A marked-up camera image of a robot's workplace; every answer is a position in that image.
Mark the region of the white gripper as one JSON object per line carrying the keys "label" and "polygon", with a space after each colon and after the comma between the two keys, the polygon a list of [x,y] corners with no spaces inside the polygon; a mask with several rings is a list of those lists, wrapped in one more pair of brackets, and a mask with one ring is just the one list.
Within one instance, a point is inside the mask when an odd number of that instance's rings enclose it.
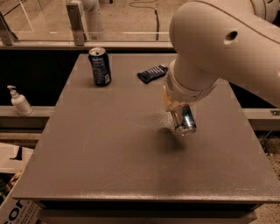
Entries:
{"label": "white gripper", "polygon": [[217,80],[217,76],[203,71],[185,59],[173,60],[162,88],[165,111],[177,110],[187,106],[187,103],[205,98],[215,89]]}

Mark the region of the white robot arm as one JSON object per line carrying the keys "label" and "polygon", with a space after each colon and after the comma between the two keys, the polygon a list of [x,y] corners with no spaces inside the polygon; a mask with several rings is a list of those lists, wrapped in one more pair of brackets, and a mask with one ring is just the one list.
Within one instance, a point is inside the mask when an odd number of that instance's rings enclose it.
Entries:
{"label": "white robot arm", "polygon": [[165,78],[165,109],[194,104],[222,78],[280,106],[279,0],[188,0],[169,28],[177,53]]}

